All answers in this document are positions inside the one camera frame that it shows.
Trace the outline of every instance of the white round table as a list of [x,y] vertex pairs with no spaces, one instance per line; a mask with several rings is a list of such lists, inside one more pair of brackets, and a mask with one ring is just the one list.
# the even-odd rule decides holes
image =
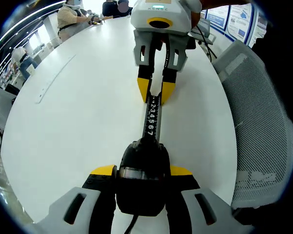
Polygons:
[[[133,29],[129,18],[121,18],[81,31],[45,58],[19,93],[1,157],[17,198],[35,222],[51,203],[81,187],[92,170],[119,165],[126,147],[142,136],[146,104],[136,80]],[[165,53],[163,48],[155,55],[154,95],[161,89]],[[162,108],[160,142],[171,164],[189,169],[201,187],[231,204],[237,155],[230,107],[203,50],[197,46],[187,55]],[[112,233],[124,233],[131,217],[117,208]],[[139,217],[132,233],[168,231],[163,210],[157,217]]]

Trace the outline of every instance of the gray chair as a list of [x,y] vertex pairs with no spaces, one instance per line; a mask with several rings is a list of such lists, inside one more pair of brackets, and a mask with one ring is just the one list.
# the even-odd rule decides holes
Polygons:
[[207,44],[213,45],[216,36],[210,33],[210,21],[208,19],[200,19],[197,26],[201,29],[203,35],[201,35],[201,32],[195,27],[192,28],[190,32],[191,36],[201,42],[204,42],[204,37]]
[[213,63],[231,108],[237,179],[231,206],[276,202],[293,170],[293,124],[263,61],[236,40]]
[[12,108],[12,99],[16,95],[0,89],[0,129],[4,130],[10,110]]

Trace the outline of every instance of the poster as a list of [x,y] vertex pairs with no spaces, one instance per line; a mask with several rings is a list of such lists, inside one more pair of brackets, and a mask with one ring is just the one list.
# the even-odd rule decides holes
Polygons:
[[220,6],[207,11],[207,19],[222,29],[225,29],[229,6]]
[[249,42],[249,47],[252,48],[257,38],[263,38],[266,33],[267,20],[264,15],[257,11],[255,26]]
[[206,16],[206,10],[201,11],[201,18],[205,19]]
[[228,33],[244,43],[250,29],[251,15],[252,5],[250,3],[231,6]]

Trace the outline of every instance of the beige shirt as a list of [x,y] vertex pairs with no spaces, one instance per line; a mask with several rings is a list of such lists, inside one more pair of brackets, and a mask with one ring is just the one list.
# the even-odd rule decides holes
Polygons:
[[69,24],[77,23],[77,13],[67,6],[63,6],[58,11],[58,28],[63,28]]

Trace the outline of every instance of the gray gripper housing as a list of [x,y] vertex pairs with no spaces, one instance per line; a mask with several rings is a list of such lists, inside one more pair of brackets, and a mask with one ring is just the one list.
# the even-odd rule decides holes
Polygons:
[[[211,190],[185,190],[181,194],[187,204],[193,234],[244,234],[253,230],[253,226],[243,225],[234,219],[231,207]],[[212,224],[207,223],[203,206],[212,216]]]
[[88,234],[100,191],[75,187],[56,200],[46,218],[25,227],[33,234]]
[[[136,46],[133,50],[136,65],[149,65],[149,51],[151,42],[153,40],[153,35],[155,32],[141,32],[134,30],[134,36],[136,41]],[[190,37],[188,35],[175,35],[168,34],[169,39],[169,63],[168,68],[177,70],[178,72],[182,71],[186,61],[186,48]],[[141,48],[145,46],[144,60],[141,61]],[[178,62],[174,65],[175,52],[178,52]]]

